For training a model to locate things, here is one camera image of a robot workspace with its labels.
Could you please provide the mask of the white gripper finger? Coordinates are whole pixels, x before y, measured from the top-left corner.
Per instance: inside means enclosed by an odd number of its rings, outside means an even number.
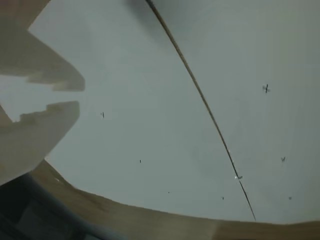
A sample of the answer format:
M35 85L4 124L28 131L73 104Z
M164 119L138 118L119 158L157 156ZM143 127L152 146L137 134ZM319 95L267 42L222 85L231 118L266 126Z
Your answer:
M45 111L22 114L0 128L0 184L36 168L80 116L77 101L49 104Z
M0 17L0 73L54 91L85 89L85 78L70 62L8 16Z

